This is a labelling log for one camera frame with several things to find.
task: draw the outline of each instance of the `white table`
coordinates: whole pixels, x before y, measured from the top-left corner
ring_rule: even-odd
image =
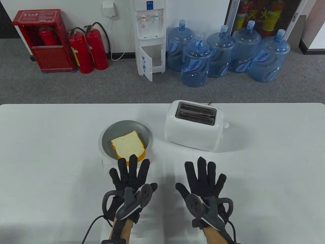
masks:
[[[205,243],[175,190],[184,162],[199,156],[227,175],[222,197],[246,244],[325,241],[325,106],[319,103],[215,104],[230,127],[220,153],[163,139],[169,104],[40,104],[0,106],[0,243],[81,243],[113,189],[116,161],[99,150],[114,122],[132,119],[152,132],[147,182],[158,190],[131,233],[131,243]],[[108,237],[98,221],[87,243]]]

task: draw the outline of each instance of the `black glove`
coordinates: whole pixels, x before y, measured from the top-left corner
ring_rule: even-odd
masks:
[[[203,202],[209,206],[208,198],[211,196],[215,196],[216,198],[219,197],[219,194],[226,182],[226,175],[220,174],[215,182],[215,163],[209,162],[208,163],[208,170],[206,170],[206,161],[204,158],[199,157],[198,159],[198,177],[196,177],[194,165],[192,162],[185,162],[185,171],[188,180],[188,185],[191,190],[191,193],[201,197]],[[175,185],[176,190],[182,195],[184,201],[186,197],[190,194],[189,191],[182,183],[176,183]],[[218,214],[223,219],[225,223],[227,223],[228,216],[223,204],[218,205]],[[206,223],[202,219],[194,219],[192,221],[193,227],[199,227],[200,229],[209,227],[210,225]],[[221,236],[229,243],[233,244],[234,241],[231,239],[229,234],[226,232],[225,229],[220,230],[219,233]]]
[[[136,155],[131,155],[129,159],[129,172],[127,171],[126,166],[126,159],[120,158],[117,161],[117,165],[119,167],[121,179],[119,178],[119,175],[117,173],[117,170],[115,168],[110,169],[110,176],[113,180],[113,184],[115,185],[116,190],[121,191],[124,190],[127,186],[133,188],[133,194],[136,193],[139,187],[144,185],[146,183],[148,170],[150,166],[149,159],[144,159],[141,163],[138,176],[137,175],[137,165],[138,165],[138,158]],[[151,183],[152,191],[154,192],[157,189],[157,183]],[[124,203],[123,198],[120,196],[114,196],[112,200],[112,204],[110,208],[107,211],[106,216],[104,216],[106,219],[109,219],[111,221],[114,221],[115,214],[117,209]],[[136,211],[134,211],[130,216],[128,216],[128,219],[132,220],[134,223],[137,223],[139,220],[140,212],[142,211],[142,208],[138,208]]]

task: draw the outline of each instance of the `bread slice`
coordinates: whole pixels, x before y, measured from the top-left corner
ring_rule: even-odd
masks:
[[[146,155],[146,150],[142,141],[139,139],[138,133],[132,131],[131,133],[113,139],[112,146],[116,151],[118,158],[125,158],[127,160],[127,165],[129,166],[129,157],[135,154],[138,157],[138,162],[144,159]]]

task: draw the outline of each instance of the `white cable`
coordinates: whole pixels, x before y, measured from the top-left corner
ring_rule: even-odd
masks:
[[[108,22],[108,26],[107,26],[107,30],[108,30],[108,32],[109,32],[109,28],[110,28],[110,22],[112,22],[113,23],[113,21],[109,21]],[[129,33],[129,39],[128,39],[128,41],[127,41],[127,43],[126,43],[126,45],[125,45],[125,48],[124,48],[124,53],[121,55],[121,57],[123,57],[123,55],[125,54],[125,52],[126,52],[126,48],[129,46],[129,42],[130,42],[130,39],[131,39],[131,30],[132,30],[132,27],[133,27],[133,24],[131,24],[131,27],[130,27],[130,33]],[[110,46],[111,46],[111,51],[110,51],[110,58],[111,58],[111,60],[112,61],[118,61],[118,60],[120,60],[121,59],[121,57],[119,57],[118,59],[113,59],[113,57],[112,57],[112,55],[113,55],[113,52],[112,52],[112,47],[113,47],[113,45],[112,45],[112,41],[110,42],[111,44],[110,44]]]

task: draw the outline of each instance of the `blue water jug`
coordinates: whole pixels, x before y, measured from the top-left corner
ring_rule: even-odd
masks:
[[[189,87],[205,84],[213,49],[198,34],[196,41],[184,47],[181,80]]]
[[[207,43],[213,48],[208,77],[218,78],[227,73],[235,40],[227,34],[228,26],[223,25],[221,31],[210,35]]]
[[[274,80],[285,58],[290,51],[290,45],[283,40],[285,30],[278,30],[277,36],[263,39],[257,55],[248,68],[249,75],[256,81],[269,82]]]
[[[194,41],[195,34],[185,27],[185,20],[179,21],[179,27],[168,33],[167,64],[171,70],[182,71],[184,46]]]
[[[229,65],[231,72],[245,72],[251,63],[258,45],[261,42],[261,35],[253,30],[255,21],[250,20],[247,28],[235,31],[232,37],[235,39],[235,49]]]

